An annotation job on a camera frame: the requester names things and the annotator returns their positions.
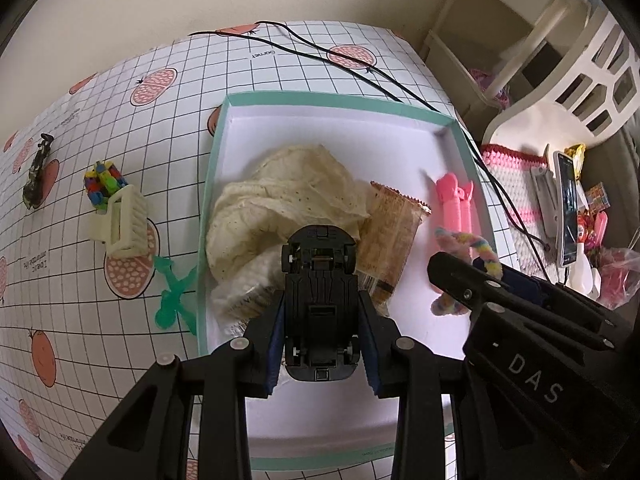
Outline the pastel fuzzy scrunchie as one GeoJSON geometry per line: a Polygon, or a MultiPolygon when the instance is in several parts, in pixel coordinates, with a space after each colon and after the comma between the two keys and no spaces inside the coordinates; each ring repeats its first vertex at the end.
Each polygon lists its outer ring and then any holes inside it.
{"type": "Polygon", "coordinates": [[[435,238],[438,251],[426,268],[428,280],[439,292],[431,311],[436,316],[467,314],[480,301],[484,281],[501,282],[502,264],[479,235],[437,228],[435,238]]]}

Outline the colourful block toy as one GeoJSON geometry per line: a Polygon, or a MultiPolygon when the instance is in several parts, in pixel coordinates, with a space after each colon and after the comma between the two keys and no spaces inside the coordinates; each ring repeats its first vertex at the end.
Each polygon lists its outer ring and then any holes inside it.
{"type": "Polygon", "coordinates": [[[84,175],[84,187],[91,205],[105,210],[108,200],[128,183],[110,160],[98,160],[84,175]]]}

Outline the dark camouflage toy figure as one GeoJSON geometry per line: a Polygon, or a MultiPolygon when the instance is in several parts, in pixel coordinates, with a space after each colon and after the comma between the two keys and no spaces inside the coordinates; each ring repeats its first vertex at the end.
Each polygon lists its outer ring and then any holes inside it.
{"type": "Polygon", "coordinates": [[[23,203],[28,209],[37,208],[42,202],[43,168],[51,153],[54,136],[49,133],[40,134],[38,151],[28,170],[27,182],[23,188],[23,203]]]}

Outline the cream hair claw clip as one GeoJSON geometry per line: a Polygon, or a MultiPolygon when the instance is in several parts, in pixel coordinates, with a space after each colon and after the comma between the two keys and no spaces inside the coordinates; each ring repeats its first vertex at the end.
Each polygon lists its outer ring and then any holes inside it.
{"type": "Polygon", "coordinates": [[[104,245],[107,257],[127,259],[149,252],[148,207],[134,185],[126,185],[107,201],[105,212],[95,212],[88,237],[104,245]]]}

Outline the white shelf rack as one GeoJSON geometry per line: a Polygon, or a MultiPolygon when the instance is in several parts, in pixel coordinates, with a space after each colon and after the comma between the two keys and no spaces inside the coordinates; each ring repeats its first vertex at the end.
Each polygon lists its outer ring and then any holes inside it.
{"type": "Polygon", "coordinates": [[[588,0],[445,0],[420,51],[462,122],[485,128],[534,84],[538,53],[555,66],[591,15],[588,0]]]}

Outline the teal shallow cardboard box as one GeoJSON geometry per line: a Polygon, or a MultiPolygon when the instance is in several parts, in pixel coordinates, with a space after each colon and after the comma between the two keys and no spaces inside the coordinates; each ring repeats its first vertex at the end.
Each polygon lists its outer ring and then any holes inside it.
{"type": "MultiPolygon", "coordinates": [[[[416,200],[422,222],[387,300],[402,334],[460,358],[470,322],[436,316],[428,258],[444,221],[435,188],[447,174],[472,184],[472,226],[495,236],[487,182],[452,117],[384,100],[294,91],[228,96],[217,112],[198,242],[198,348],[239,337],[283,284],[280,252],[310,224],[363,240],[380,185],[416,200]]],[[[393,452],[398,403],[374,396],[363,370],[340,382],[281,374],[272,396],[246,404],[256,470],[302,471],[370,462],[393,452]]]]}

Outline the smartphone on stand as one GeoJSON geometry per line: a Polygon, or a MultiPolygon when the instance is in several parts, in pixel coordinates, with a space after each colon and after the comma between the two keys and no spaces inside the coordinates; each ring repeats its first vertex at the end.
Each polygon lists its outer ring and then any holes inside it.
{"type": "Polygon", "coordinates": [[[578,201],[574,164],[570,156],[553,153],[554,176],[558,188],[556,205],[556,249],[558,265],[566,268],[577,260],[578,201]]]}

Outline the green plastic toy figure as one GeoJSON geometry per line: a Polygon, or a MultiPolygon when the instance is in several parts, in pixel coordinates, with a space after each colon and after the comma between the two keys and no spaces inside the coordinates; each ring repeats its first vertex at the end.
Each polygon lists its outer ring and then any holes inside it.
{"type": "Polygon", "coordinates": [[[184,278],[177,278],[172,270],[171,259],[154,256],[153,266],[166,281],[166,288],[160,293],[160,307],[154,316],[156,326],[161,330],[168,330],[181,318],[189,332],[196,335],[196,316],[183,305],[182,295],[194,285],[198,268],[194,266],[184,278]]]}

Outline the orange snack packet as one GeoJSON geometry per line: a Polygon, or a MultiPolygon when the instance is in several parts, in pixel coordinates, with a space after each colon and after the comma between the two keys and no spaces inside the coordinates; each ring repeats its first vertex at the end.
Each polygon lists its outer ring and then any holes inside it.
{"type": "Polygon", "coordinates": [[[371,181],[369,217],[360,229],[356,274],[379,315],[388,316],[390,298],[400,281],[416,232],[431,213],[422,200],[371,181]]]}

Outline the black toy car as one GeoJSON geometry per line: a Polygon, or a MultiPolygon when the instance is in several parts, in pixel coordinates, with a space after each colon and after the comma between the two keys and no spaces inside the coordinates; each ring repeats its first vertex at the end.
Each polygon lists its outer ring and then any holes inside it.
{"type": "Polygon", "coordinates": [[[338,382],[360,360],[356,242],[304,226],[282,247],[284,362],[299,382],[338,382]]]}

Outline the cream dotted cloth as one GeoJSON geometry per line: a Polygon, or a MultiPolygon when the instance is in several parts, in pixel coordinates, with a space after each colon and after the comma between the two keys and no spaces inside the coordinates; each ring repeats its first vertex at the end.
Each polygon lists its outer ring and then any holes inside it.
{"type": "Polygon", "coordinates": [[[210,210],[205,250],[223,283],[304,226],[338,226],[354,240],[369,217],[370,188],[322,145],[292,145],[264,159],[250,178],[224,186],[210,210]]]}

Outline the white phone stand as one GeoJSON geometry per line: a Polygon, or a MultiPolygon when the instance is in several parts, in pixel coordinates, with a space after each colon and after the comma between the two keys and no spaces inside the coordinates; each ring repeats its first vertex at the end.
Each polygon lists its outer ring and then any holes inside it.
{"type": "Polygon", "coordinates": [[[530,176],[534,182],[538,204],[540,207],[544,232],[549,238],[556,237],[558,219],[556,218],[556,207],[558,206],[558,190],[554,182],[552,172],[547,167],[535,167],[529,169],[530,176]]]}

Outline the pink hair roller clip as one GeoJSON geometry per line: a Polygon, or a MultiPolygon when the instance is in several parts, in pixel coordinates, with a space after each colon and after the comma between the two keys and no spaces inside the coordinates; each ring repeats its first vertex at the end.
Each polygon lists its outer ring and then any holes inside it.
{"type": "Polygon", "coordinates": [[[474,183],[461,184],[456,174],[447,172],[435,182],[438,201],[436,223],[449,232],[473,232],[472,198],[474,183]]]}

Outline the pink white crochet mat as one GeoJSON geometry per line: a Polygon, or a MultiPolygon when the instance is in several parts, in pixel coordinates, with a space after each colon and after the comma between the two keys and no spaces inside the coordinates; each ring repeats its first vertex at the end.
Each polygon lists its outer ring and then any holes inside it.
{"type": "Polygon", "coordinates": [[[536,193],[533,173],[548,170],[541,156],[511,150],[498,144],[480,148],[483,162],[498,182],[500,197],[506,204],[506,218],[520,239],[535,246],[545,256],[551,252],[549,237],[544,232],[541,206],[536,193]]]}

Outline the yellow snack wrapper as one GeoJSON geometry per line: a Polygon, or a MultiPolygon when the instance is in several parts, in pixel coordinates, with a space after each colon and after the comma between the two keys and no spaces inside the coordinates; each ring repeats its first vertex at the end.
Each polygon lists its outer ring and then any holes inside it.
{"type": "Polygon", "coordinates": [[[566,148],[563,153],[570,158],[574,168],[574,177],[578,181],[582,175],[582,167],[584,166],[586,146],[578,143],[566,148]]]}

